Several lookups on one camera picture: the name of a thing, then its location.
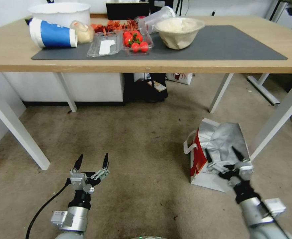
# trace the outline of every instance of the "paper cup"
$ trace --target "paper cup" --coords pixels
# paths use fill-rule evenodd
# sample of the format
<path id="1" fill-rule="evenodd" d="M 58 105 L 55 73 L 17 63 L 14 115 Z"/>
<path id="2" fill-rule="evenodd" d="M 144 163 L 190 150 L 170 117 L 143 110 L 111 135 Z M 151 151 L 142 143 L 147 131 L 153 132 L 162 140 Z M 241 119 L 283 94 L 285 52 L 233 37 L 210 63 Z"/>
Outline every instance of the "paper cup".
<path id="1" fill-rule="evenodd" d="M 48 23 L 38 18 L 30 22 L 32 40 L 40 48 L 77 47 L 77 35 L 74 29 Z"/>

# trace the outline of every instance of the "red tomato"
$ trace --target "red tomato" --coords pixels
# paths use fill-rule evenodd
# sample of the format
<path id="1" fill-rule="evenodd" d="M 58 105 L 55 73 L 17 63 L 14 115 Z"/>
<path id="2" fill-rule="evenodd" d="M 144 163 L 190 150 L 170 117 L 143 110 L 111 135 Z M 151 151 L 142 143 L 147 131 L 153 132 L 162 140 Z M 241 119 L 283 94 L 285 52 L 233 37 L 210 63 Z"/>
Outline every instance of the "red tomato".
<path id="1" fill-rule="evenodd" d="M 140 49 L 140 46 L 139 46 L 138 43 L 135 42 L 135 43 L 132 44 L 132 50 L 133 50 L 133 52 L 138 52 L 139 49 Z"/>
<path id="2" fill-rule="evenodd" d="M 140 34 L 140 32 L 139 32 L 139 31 L 137 31 L 137 30 L 134 30 L 134 31 L 132 31 L 132 36 L 133 36 L 134 38 L 137 38 L 137 37 L 140 37 L 140 36 L 141 36 L 141 34 Z"/>
<path id="3" fill-rule="evenodd" d="M 133 37 L 130 35 L 129 37 L 126 37 L 124 40 L 124 45 L 130 47 L 130 43 L 133 42 Z"/>
<path id="4" fill-rule="evenodd" d="M 127 37 L 130 37 L 130 36 L 131 36 L 130 32 L 124 32 L 124 39 L 126 39 Z"/>
<path id="5" fill-rule="evenodd" d="M 136 39 L 136 41 L 139 41 L 140 43 L 143 42 L 143 36 L 142 35 L 137 36 L 135 39 Z"/>
<path id="6" fill-rule="evenodd" d="M 149 49 L 148 43 L 143 41 L 142 43 L 140 43 L 140 49 L 142 52 L 147 52 Z"/>

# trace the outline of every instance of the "gray desk mat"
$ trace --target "gray desk mat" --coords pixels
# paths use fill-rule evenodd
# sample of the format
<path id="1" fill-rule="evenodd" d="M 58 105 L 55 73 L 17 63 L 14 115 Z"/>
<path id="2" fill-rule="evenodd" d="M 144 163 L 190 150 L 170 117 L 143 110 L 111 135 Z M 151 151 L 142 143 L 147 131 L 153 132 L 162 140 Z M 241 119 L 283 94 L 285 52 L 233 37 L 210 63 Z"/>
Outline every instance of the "gray desk mat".
<path id="1" fill-rule="evenodd" d="M 173 50 L 164 45 L 158 33 L 152 34 L 150 54 L 115 55 L 89 58 L 90 43 L 77 48 L 42 49 L 34 60 L 286 60 L 287 58 L 233 26 L 206 26 L 190 46 Z"/>

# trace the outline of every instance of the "wooden tabletop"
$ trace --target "wooden tabletop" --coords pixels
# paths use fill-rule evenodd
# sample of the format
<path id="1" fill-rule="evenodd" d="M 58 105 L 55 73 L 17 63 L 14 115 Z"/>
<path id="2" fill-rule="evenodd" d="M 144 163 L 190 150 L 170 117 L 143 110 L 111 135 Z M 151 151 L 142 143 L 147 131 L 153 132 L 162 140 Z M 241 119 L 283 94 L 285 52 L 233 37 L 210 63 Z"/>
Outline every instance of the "wooden tabletop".
<path id="1" fill-rule="evenodd" d="M 292 73 L 292 30 L 253 16 L 198 17 L 206 25 L 233 25 L 287 60 L 32 60 L 40 49 L 29 28 L 19 20 L 0 28 L 0 71 L 22 72 L 194 72 L 194 73 Z M 106 23 L 106 19 L 93 19 Z"/>

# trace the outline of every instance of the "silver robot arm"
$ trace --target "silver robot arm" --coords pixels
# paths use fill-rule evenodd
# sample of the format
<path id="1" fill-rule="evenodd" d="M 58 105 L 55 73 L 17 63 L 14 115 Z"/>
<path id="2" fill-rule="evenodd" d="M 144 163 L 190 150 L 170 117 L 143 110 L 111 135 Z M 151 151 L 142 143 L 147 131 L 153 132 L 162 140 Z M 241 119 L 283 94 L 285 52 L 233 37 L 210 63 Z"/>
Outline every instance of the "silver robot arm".
<path id="1" fill-rule="evenodd" d="M 54 211 L 51 223 L 63 231 L 56 239 L 83 239 L 88 224 L 88 211 L 90 210 L 91 195 L 95 186 L 108 174 L 108 154 L 105 155 L 102 169 L 95 172 L 79 172 L 83 155 L 76 161 L 74 168 L 70 169 L 70 181 L 75 190 L 74 199 L 68 204 L 67 211 Z"/>
<path id="2" fill-rule="evenodd" d="M 250 160 L 232 147 L 239 162 L 234 165 L 220 166 L 213 162 L 205 149 L 208 169 L 228 180 L 236 193 L 236 202 L 242 210 L 242 216 L 251 239 L 292 239 L 292 235 L 284 231 L 276 221 L 276 216 L 285 212 L 286 207 L 279 198 L 267 199 L 261 196 L 250 185 L 253 166 Z"/>

